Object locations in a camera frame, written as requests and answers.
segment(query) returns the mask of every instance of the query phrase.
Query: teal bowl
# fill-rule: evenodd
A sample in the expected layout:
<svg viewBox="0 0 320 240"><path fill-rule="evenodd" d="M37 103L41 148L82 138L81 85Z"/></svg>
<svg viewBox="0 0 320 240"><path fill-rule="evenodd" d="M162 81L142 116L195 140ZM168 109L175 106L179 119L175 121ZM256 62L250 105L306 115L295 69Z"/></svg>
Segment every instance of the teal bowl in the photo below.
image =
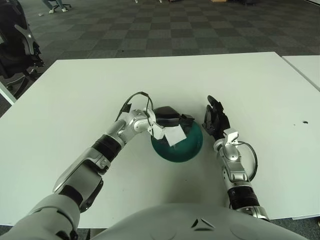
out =
<svg viewBox="0 0 320 240"><path fill-rule="evenodd" d="M194 158L200 152L203 141L201 129L195 122L193 122L186 139L174 146L169 146L151 138L151 144L155 152L162 158L174 163L183 163Z"/></svg>

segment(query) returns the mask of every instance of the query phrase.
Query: table surface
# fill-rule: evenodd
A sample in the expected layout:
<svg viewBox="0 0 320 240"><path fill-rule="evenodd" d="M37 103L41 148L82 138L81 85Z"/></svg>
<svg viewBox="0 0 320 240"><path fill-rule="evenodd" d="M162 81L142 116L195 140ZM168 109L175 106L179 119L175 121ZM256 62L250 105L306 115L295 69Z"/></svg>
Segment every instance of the table surface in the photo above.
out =
<svg viewBox="0 0 320 240"><path fill-rule="evenodd" d="M320 55L283 58L320 92Z"/></svg>
<svg viewBox="0 0 320 240"><path fill-rule="evenodd" d="M150 94L201 124L207 95L221 101L239 139L252 144L252 182L271 219L320 212L320 94L274 52L56 61L0 118L0 224L13 225L114 122L132 93ZM137 96L134 108L146 99ZM227 193L213 139L185 163L158 156L148 133L130 141L103 177L79 227L104 228L165 203L224 206ZM243 165L253 157L239 147Z"/></svg>

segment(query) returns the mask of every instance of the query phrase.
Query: cable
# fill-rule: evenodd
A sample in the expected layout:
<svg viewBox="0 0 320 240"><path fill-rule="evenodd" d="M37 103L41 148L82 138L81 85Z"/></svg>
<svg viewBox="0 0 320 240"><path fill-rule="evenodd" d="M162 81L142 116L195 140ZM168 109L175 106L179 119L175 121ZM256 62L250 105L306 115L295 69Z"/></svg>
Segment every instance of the cable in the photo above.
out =
<svg viewBox="0 0 320 240"><path fill-rule="evenodd" d="M251 176L249 177L250 182L255 178L256 174L257 174L257 170L258 170L258 157L256 154L256 151L254 150L254 148L247 142L245 141L238 141L239 144L233 144L234 146L239 146L239 145L246 145L247 147L250 148L253 157L254 157L254 168L253 168L253 173L251 174Z"/></svg>
<svg viewBox="0 0 320 240"><path fill-rule="evenodd" d="M148 103L147 103L147 108L148 108L148 104L149 104L149 101L151 103L151 110L153 111L154 110L154 103L152 102L152 99L149 97L149 95L143 91L138 91L136 92L135 94L131 95L125 102L124 104L122 105L119 113L118 113L118 116L116 117L115 121L118 121L118 119L120 118L121 114L123 112L126 112L128 113L130 111L130 107L131 107L131 104L128 104L129 101L136 95L142 95L142 96L145 96L148 98Z"/></svg>
<svg viewBox="0 0 320 240"><path fill-rule="evenodd" d="M151 103L152 103L151 98L148 96L148 102L146 103L146 107L145 107L146 109L145 110L146 110L146 119L148 120L149 126L151 127L151 124L150 124L150 121L149 121L149 113L148 113L149 101L151 101ZM151 128L151 131L152 131L151 137L154 138L154 129Z"/></svg>

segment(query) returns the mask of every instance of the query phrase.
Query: floor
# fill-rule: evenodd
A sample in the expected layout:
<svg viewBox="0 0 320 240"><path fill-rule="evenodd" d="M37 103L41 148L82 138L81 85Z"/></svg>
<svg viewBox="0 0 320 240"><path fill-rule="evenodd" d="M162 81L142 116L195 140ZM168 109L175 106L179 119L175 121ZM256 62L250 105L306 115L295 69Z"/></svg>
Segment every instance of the floor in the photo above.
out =
<svg viewBox="0 0 320 240"><path fill-rule="evenodd" d="M20 2L40 45L45 62L41 71L58 59L267 51L280 56L320 54L320 11L303 0L260 0L255 6L236 0L139 0L138 4L133 0L65 0L72 4L70 11L58 9L55 14L48 14L41 1ZM0 77L0 81L5 84L17 77ZM0 96L0 116L9 108ZM315 218L273 222L308 239L320 239ZM7 230L0 226L0 235Z"/></svg>

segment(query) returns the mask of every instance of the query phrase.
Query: black chair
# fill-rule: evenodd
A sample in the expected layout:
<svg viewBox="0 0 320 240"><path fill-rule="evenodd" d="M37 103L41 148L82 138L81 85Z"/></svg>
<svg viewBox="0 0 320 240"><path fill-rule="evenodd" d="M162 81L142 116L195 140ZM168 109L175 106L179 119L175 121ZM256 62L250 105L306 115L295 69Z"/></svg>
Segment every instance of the black chair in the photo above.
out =
<svg viewBox="0 0 320 240"><path fill-rule="evenodd" d="M5 79L22 73L19 79L6 85L11 90L20 84L13 94L18 98L29 81L36 81L42 73L29 67L43 67L40 50L32 35L25 13L17 0L0 0L0 76Z"/></svg>
<svg viewBox="0 0 320 240"><path fill-rule="evenodd" d="M53 10L56 10L58 7L59 7L59 4L57 3L57 1L56 0L49 0L50 2L55 2L55 5L53 6ZM66 9L68 9L68 8L72 8L72 6L70 5L70 4L64 4L63 3L63 6L66 8Z"/></svg>

